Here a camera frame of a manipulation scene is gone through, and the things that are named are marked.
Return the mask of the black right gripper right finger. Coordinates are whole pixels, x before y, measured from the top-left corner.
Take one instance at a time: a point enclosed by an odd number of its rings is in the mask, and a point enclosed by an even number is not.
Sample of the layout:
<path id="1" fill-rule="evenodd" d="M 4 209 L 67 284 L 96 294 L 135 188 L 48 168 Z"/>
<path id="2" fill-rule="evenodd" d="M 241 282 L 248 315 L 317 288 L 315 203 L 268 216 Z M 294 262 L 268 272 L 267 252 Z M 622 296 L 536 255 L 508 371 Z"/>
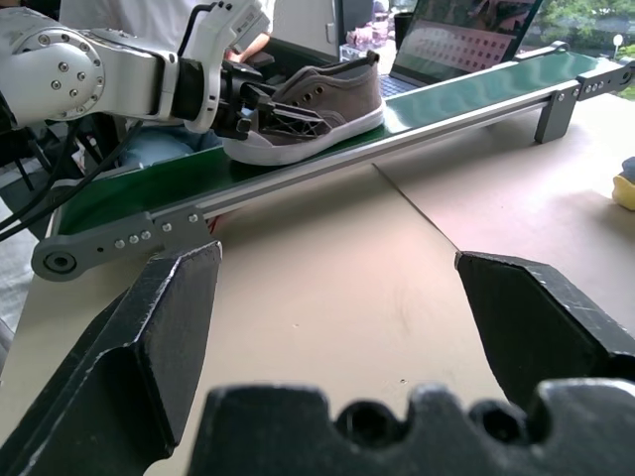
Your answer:
<path id="1" fill-rule="evenodd" d="M 529 405 L 543 381 L 633 381 L 634 338 L 550 265 L 459 251 L 460 276 L 489 367 L 506 398 Z"/>

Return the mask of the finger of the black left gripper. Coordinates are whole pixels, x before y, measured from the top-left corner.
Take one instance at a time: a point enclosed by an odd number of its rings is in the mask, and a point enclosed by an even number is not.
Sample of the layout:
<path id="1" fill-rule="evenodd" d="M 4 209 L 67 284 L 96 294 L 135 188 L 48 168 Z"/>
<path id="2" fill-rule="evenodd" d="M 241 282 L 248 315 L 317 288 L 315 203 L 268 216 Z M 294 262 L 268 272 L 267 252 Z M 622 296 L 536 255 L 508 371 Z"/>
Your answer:
<path id="1" fill-rule="evenodd" d="M 241 85 L 241 99 L 246 106 L 273 103 L 273 95 L 278 88 L 267 83 L 244 82 Z"/>
<path id="2" fill-rule="evenodd" d="M 269 101 L 245 106 L 239 114 L 238 131 L 305 142 L 327 135 L 331 126 L 312 110 Z"/>

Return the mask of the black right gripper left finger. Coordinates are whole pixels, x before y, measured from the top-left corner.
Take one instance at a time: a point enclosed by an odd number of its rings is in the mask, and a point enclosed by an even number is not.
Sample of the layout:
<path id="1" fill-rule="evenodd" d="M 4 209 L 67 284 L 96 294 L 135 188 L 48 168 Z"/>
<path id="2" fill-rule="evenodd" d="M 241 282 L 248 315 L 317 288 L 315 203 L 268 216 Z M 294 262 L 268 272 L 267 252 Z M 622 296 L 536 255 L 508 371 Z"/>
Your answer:
<path id="1" fill-rule="evenodd" d="M 219 242 L 165 252 L 80 335 L 1 447 L 4 475 L 142 475 L 182 441 Z"/>

